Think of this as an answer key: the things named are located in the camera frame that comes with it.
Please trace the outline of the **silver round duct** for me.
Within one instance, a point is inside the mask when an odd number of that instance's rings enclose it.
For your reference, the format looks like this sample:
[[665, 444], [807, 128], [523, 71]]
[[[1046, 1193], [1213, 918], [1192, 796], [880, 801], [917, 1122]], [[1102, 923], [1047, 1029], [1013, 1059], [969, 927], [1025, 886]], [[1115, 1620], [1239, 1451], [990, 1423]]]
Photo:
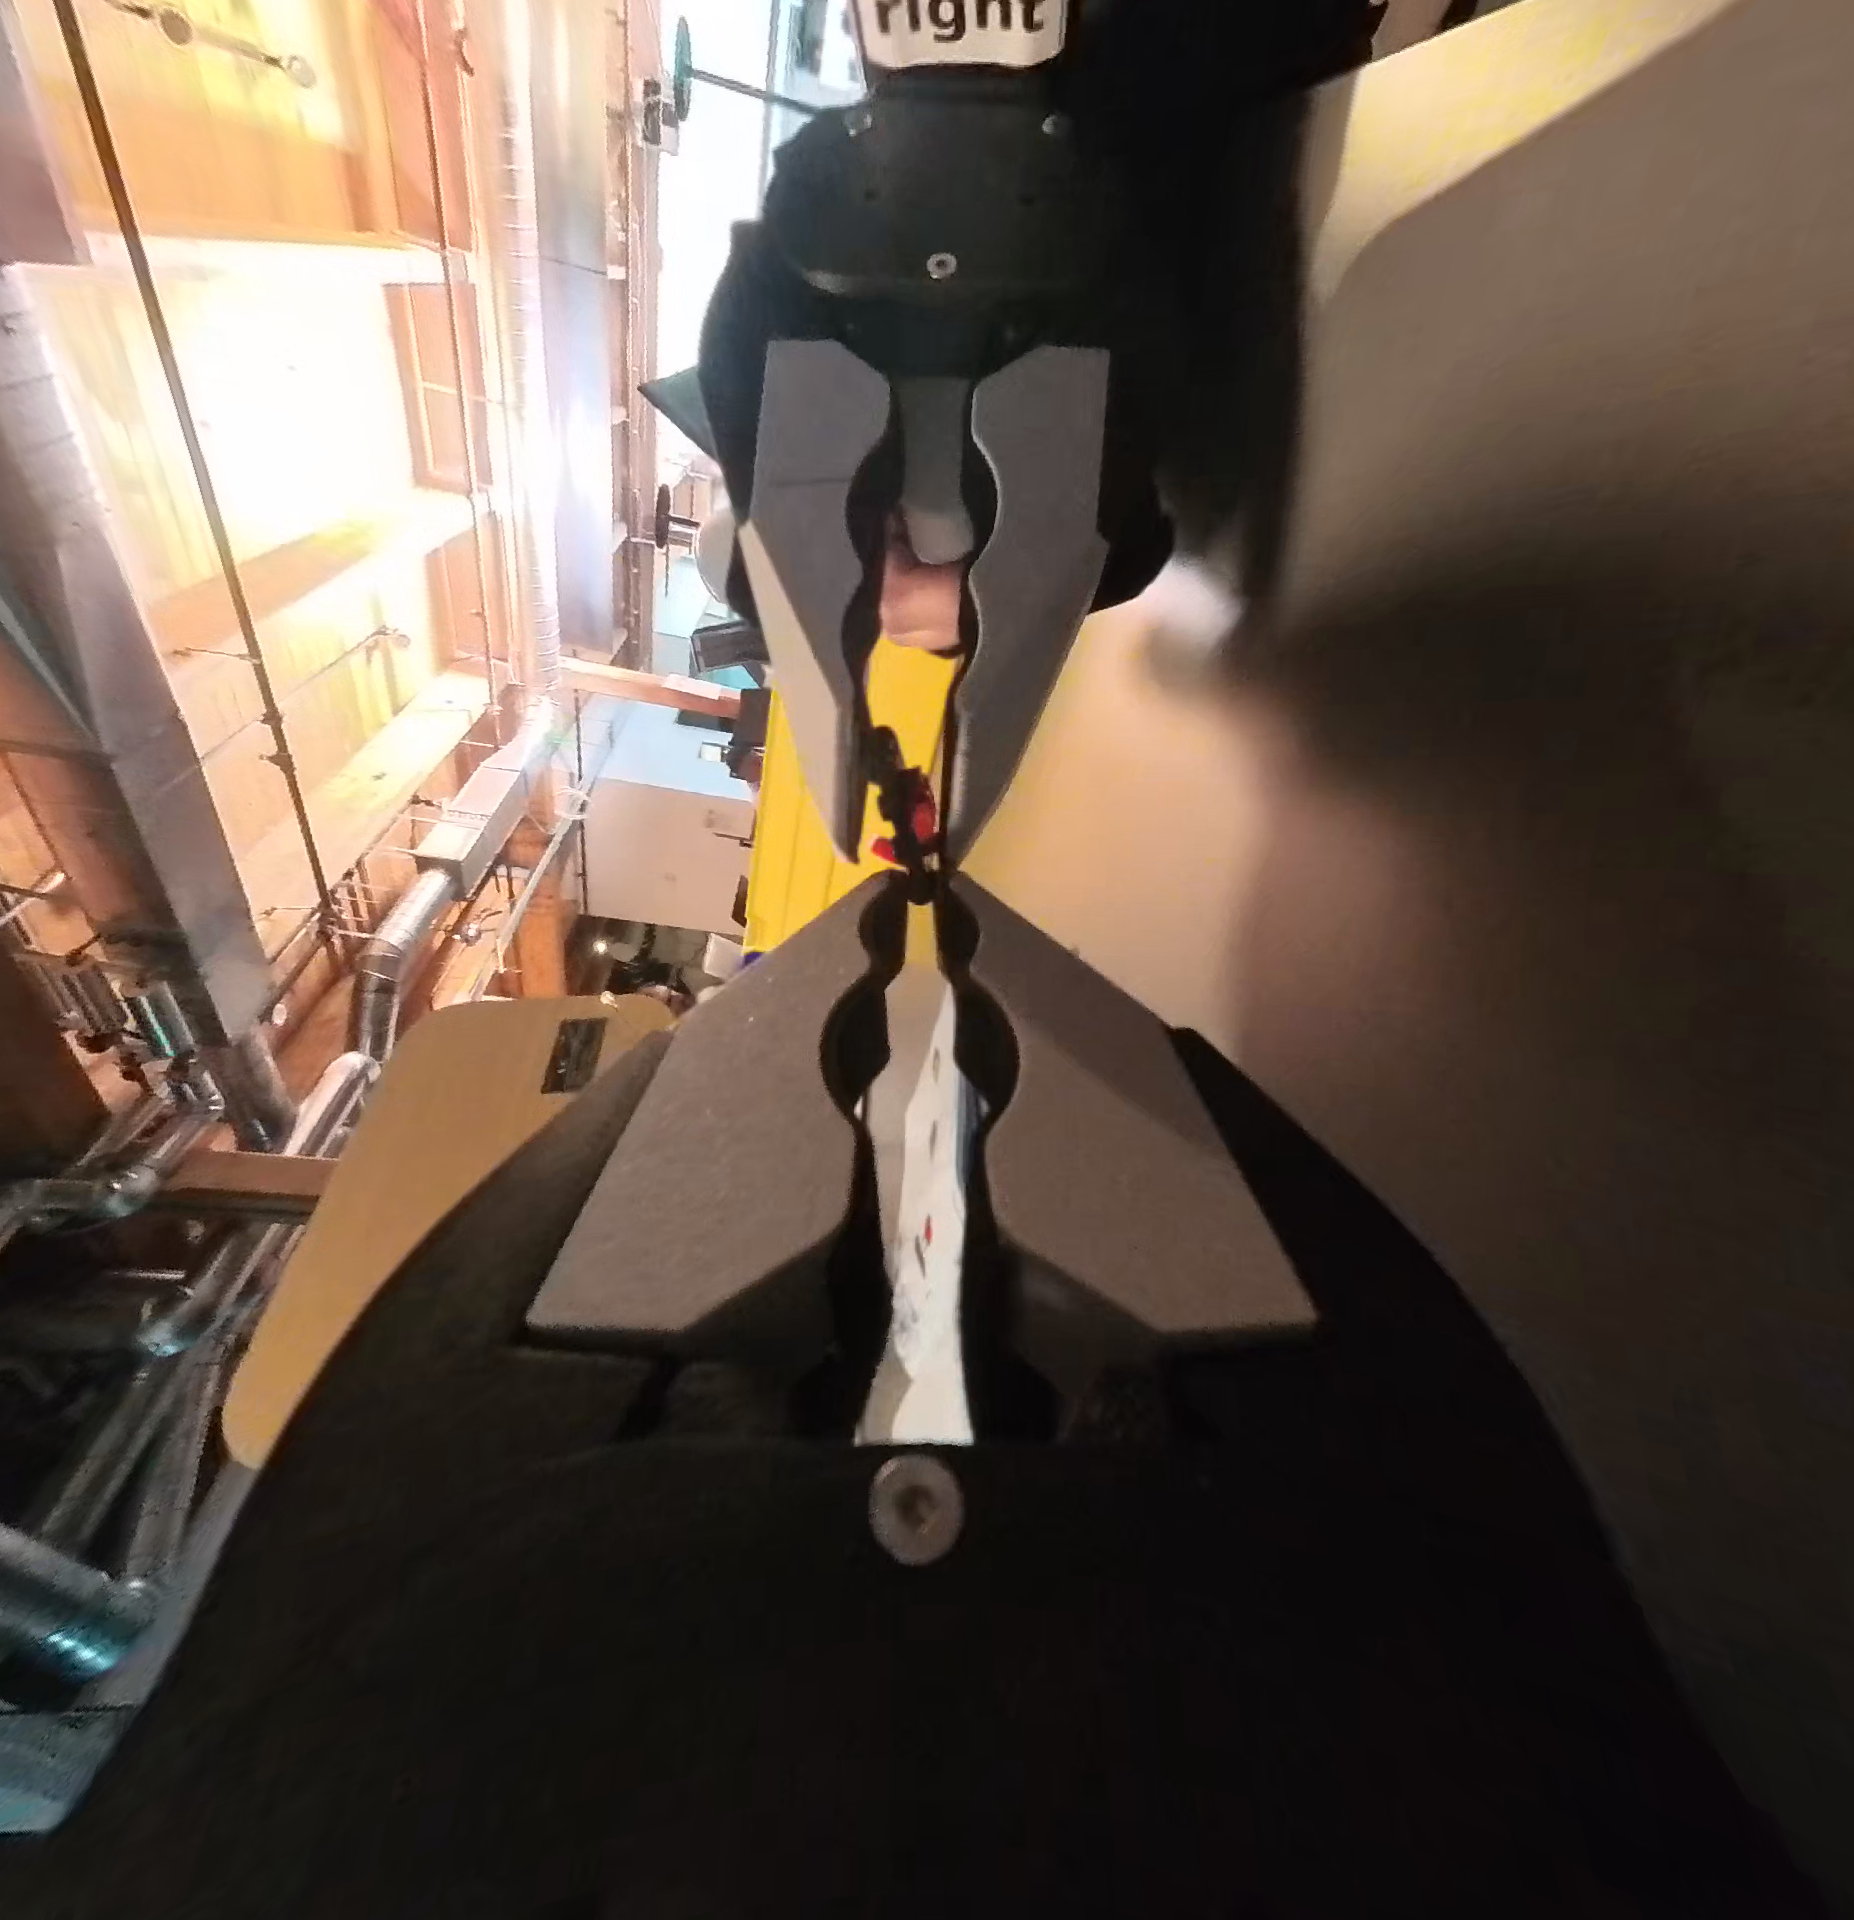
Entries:
[[365, 938], [349, 996], [347, 1044], [373, 1068], [391, 1059], [411, 977], [458, 900], [458, 874], [424, 862]]

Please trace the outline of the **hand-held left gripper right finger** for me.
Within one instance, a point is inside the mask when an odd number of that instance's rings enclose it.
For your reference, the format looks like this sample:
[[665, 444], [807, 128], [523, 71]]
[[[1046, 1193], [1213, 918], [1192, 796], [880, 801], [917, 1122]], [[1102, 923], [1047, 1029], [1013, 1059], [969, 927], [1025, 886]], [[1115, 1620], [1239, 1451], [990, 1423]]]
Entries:
[[1089, 1388], [1309, 1338], [1319, 1314], [1172, 1031], [976, 881], [940, 894], [937, 940], [981, 1109], [966, 1385]]

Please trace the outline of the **open white instruction sheet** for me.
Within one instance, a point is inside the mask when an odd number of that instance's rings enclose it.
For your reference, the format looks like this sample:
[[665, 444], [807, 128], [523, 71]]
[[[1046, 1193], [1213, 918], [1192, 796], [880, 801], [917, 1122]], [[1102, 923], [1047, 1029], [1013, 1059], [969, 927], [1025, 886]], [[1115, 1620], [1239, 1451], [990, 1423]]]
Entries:
[[891, 1293], [888, 1332], [855, 1439], [966, 1444], [961, 1253], [980, 1095], [956, 1059], [956, 997], [906, 962], [886, 991], [888, 1065], [862, 1102]]

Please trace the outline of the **beige rounded board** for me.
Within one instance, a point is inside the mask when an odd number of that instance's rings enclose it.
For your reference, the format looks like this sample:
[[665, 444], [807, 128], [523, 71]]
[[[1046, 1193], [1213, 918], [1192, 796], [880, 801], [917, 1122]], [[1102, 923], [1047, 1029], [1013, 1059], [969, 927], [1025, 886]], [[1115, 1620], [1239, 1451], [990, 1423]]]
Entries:
[[368, 1092], [226, 1381], [228, 1461], [257, 1472], [394, 1269], [597, 1073], [674, 1020], [645, 996], [479, 1001], [416, 1020]]

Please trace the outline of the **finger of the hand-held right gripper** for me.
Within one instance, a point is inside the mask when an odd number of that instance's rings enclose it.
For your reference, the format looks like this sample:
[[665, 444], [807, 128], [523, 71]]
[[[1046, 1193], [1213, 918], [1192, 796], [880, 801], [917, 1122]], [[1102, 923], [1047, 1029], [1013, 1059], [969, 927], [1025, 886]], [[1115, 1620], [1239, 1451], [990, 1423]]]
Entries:
[[1031, 350], [983, 378], [969, 438], [990, 532], [966, 574], [973, 639], [949, 696], [942, 852], [963, 865], [1019, 771], [1107, 560], [1099, 532], [1107, 352]]
[[833, 852], [861, 855], [864, 668], [880, 513], [855, 489], [891, 430], [891, 389], [832, 340], [769, 342], [739, 546], [798, 771]]

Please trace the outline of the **person's right forearm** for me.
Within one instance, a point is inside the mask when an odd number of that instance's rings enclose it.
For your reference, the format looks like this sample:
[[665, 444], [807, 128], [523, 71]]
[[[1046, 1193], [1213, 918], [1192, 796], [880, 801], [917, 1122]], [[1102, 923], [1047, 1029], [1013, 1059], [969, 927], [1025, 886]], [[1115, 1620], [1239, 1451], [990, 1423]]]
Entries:
[[[1173, 551], [1231, 523], [1246, 528], [1257, 588], [1289, 514], [1304, 126], [1322, 85], [1371, 62], [1386, 9], [1080, 7], [1075, 131], [1118, 192], [1099, 497], [1107, 560], [1091, 609], [1130, 603]], [[763, 206], [729, 231], [694, 368], [702, 444], [737, 514], [769, 342], [839, 340], [818, 332], [818, 303], [771, 247]]]

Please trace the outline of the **black lego piece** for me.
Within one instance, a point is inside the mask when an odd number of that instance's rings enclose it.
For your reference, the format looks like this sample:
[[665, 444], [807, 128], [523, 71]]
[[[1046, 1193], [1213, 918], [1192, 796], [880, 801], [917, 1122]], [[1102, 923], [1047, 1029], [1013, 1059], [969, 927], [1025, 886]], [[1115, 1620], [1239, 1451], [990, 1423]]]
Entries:
[[866, 746], [866, 772], [877, 832], [870, 842], [870, 852], [905, 879], [909, 902], [928, 906], [937, 890], [942, 831], [937, 831], [930, 848], [922, 848], [909, 834], [905, 821], [905, 768], [924, 771], [906, 759], [891, 729], [874, 729]]

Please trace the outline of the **silver corrugated duct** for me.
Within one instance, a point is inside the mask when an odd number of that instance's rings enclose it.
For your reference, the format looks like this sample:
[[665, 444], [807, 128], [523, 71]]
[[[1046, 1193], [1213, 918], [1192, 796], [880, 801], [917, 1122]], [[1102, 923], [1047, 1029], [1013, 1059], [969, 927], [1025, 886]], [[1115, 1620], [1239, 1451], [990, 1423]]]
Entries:
[[168, 1588], [161, 1574], [94, 1570], [0, 1521], [0, 1667], [70, 1686], [115, 1675], [161, 1617]]

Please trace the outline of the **white cabinet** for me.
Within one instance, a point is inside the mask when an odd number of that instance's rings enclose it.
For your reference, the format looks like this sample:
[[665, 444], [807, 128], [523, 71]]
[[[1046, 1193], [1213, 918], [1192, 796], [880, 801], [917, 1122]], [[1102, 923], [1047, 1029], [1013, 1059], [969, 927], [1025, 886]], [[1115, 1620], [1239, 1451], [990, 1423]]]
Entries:
[[739, 940], [756, 800], [703, 715], [592, 696], [578, 708], [579, 910]]

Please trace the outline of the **yellow plastic bin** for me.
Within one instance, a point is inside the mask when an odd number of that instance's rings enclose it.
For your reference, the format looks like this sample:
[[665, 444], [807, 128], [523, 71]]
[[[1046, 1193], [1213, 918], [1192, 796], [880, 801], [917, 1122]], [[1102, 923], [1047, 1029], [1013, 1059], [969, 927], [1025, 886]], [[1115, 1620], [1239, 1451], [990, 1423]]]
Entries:
[[[1099, 645], [1115, 633], [1111, 620], [1096, 617], [1075, 643], [1010, 793], [969, 863], [976, 881], [1069, 950], [1084, 950], [1095, 887], [1089, 832], [1075, 819], [1075, 804], [1089, 783], [1089, 753], [1080, 748], [1075, 710], [1088, 694]], [[951, 685], [951, 660], [895, 641], [874, 646], [864, 685], [870, 715], [897, 735], [909, 764], [928, 772], [937, 768]], [[833, 848], [798, 768], [785, 702], [771, 696], [748, 874], [746, 950], [759, 954], [782, 944], [861, 883], [884, 874], [886, 865], [874, 855], [880, 834], [874, 794], [864, 791], [859, 851], [842, 856]]]

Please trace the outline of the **dark round-base stand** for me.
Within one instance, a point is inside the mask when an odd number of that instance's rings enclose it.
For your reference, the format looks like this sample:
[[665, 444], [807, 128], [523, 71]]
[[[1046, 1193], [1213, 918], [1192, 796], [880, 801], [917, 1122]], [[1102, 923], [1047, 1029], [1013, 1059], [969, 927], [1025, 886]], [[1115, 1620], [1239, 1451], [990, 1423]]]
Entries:
[[679, 99], [702, 91], [807, 118], [864, 96], [845, 3], [681, 3], [661, 9]]

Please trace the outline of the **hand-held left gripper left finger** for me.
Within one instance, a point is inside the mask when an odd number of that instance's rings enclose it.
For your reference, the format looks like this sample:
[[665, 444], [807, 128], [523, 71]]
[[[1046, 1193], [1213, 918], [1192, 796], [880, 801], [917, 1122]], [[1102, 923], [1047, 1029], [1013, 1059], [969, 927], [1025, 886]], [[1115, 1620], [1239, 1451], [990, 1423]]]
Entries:
[[862, 1199], [891, 1058], [877, 874], [674, 1024], [528, 1308], [560, 1348], [825, 1358], [829, 1263]]

